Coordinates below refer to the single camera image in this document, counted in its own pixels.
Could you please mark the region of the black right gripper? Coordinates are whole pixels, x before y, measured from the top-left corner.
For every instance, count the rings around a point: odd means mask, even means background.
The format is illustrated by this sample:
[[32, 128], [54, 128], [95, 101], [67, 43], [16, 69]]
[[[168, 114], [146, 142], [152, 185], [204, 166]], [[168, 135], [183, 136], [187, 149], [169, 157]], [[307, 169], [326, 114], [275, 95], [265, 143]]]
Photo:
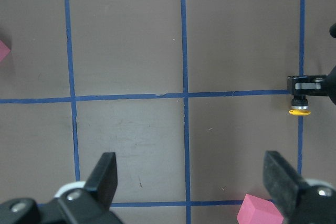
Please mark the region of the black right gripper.
[[288, 76], [287, 91], [292, 96], [321, 96], [329, 97], [333, 104], [336, 104], [335, 97], [335, 73], [336, 66], [329, 74], [308, 75], [308, 76]]

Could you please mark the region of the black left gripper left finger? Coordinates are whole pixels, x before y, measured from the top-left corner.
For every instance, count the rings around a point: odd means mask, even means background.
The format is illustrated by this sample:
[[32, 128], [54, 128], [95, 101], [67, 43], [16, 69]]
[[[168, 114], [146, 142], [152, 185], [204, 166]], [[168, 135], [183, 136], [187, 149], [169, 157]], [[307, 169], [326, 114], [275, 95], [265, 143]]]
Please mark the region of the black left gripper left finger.
[[110, 208], [117, 186], [116, 154], [105, 152], [101, 155], [83, 188], [104, 208]]

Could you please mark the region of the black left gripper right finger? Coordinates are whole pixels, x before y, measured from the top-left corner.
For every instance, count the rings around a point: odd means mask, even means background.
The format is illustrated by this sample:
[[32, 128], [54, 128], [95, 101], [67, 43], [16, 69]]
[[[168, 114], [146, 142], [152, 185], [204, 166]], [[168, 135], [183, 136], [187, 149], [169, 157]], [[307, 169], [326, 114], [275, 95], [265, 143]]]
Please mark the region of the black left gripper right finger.
[[299, 206], [309, 184], [277, 151], [266, 151], [263, 183], [280, 213], [290, 219]]

